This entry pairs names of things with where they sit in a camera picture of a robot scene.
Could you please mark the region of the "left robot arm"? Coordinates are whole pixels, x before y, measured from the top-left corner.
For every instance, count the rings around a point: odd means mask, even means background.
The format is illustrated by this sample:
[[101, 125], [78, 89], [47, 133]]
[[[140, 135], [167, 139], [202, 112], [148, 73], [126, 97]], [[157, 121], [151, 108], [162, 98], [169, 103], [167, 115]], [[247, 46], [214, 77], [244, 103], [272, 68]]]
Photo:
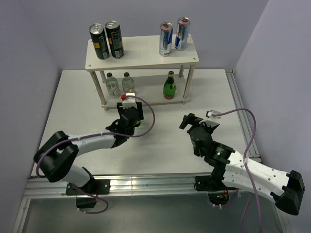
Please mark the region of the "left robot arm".
[[85, 168], [74, 165], [76, 157], [100, 149], [112, 149], [125, 143], [134, 135], [135, 128], [143, 120], [142, 103], [135, 107], [123, 108], [117, 103], [120, 118], [112, 122], [102, 133], [95, 137], [85, 134], [78, 141], [75, 136], [57, 131], [34, 155], [37, 167], [42, 170], [49, 182], [66, 181], [77, 186], [84, 194], [91, 193], [97, 186], [93, 175]]

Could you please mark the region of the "clear soda bottle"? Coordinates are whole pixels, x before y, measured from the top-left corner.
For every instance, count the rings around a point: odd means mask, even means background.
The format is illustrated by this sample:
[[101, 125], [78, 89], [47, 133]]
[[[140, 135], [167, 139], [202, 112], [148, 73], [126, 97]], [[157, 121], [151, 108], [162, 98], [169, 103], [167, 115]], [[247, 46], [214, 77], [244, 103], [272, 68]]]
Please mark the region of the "clear soda bottle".
[[122, 89], [124, 94], [130, 91], [135, 91], [135, 82], [128, 72], [124, 73], [124, 77], [122, 79]]
[[118, 98], [120, 96], [120, 87], [118, 80], [112, 75], [111, 72], [106, 75], [106, 88], [109, 95], [113, 98]]

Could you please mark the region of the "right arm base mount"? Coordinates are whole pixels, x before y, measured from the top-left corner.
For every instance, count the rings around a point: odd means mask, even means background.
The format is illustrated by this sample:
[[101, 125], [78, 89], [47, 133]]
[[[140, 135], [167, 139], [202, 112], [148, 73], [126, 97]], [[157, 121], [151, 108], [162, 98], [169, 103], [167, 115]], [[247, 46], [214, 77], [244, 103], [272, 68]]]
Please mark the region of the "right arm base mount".
[[213, 208], [222, 208], [229, 203], [228, 188], [221, 182], [207, 176], [195, 176], [193, 188], [198, 192], [207, 192], [208, 201]]

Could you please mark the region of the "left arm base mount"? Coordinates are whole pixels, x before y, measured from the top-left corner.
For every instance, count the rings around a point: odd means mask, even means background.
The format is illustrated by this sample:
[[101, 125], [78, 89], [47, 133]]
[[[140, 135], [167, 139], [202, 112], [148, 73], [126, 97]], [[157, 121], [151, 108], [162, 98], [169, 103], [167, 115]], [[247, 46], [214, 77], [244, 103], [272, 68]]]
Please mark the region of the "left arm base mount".
[[[78, 187], [72, 183], [68, 183], [65, 195], [76, 197], [75, 203], [78, 211], [84, 214], [94, 215], [101, 214], [108, 209], [109, 203], [101, 197], [101, 195], [108, 195], [109, 191], [109, 179], [93, 179], [83, 187]], [[91, 211], [91, 209], [93, 209], [100, 201], [105, 203], [105, 208], [100, 211]]]

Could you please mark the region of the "silver can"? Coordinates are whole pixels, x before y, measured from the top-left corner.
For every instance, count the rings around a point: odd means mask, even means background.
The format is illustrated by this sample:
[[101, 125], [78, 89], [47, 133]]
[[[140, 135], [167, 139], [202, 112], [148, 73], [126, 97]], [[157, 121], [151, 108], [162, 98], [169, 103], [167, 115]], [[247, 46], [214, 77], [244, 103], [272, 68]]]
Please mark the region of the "silver can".
[[159, 53], [161, 56], [168, 56], [172, 48], [173, 26], [171, 23], [163, 22], [160, 29]]
[[174, 44], [177, 50], [186, 49], [189, 29], [190, 29], [190, 19], [187, 17], [180, 17], [177, 21], [177, 29]]

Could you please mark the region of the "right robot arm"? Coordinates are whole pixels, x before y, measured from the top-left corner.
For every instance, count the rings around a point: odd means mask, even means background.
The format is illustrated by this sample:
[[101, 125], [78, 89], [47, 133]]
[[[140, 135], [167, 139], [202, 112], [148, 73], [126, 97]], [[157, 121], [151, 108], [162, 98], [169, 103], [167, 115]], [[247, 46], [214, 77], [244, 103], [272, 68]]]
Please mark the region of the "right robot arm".
[[213, 167], [206, 176], [195, 178], [197, 191], [222, 191], [226, 188], [241, 189], [270, 200], [285, 213], [299, 214], [305, 185], [302, 175], [277, 170], [255, 160], [244, 158], [237, 150], [212, 139], [212, 133], [220, 124], [190, 113], [183, 117], [180, 129], [187, 133], [193, 145], [193, 153]]

